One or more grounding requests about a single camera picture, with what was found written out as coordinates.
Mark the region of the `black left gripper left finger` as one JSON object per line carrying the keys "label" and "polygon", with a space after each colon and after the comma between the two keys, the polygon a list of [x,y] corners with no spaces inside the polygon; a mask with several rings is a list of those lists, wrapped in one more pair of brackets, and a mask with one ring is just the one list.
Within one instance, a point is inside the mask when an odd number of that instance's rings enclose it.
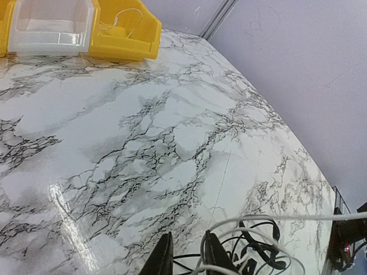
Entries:
{"label": "black left gripper left finger", "polygon": [[162,234],[139,275],[173,275],[173,238]]}

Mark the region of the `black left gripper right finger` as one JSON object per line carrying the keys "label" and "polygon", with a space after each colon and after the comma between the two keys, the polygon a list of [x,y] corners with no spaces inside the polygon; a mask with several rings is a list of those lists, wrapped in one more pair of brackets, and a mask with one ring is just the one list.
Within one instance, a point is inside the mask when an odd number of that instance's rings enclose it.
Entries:
{"label": "black left gripper right finger", "polygon": [[203,250],[204,265],[212,265],[225,270],[230,270],[235,274],[240,274],[238,269],[228,257],[226,250],[223,248],[218,237],[215,235],[215,233],[211,233],[209,230],[205,232]]}

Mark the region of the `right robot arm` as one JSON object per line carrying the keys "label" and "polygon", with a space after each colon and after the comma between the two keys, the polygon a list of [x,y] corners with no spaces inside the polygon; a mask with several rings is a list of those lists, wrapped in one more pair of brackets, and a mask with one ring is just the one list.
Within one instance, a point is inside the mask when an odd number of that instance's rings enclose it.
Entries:
{"label": "right robot arm", "polygon": [[365,245],[366,217],[333,220],[327,256],[334,270],[341,273],[350,268]]}

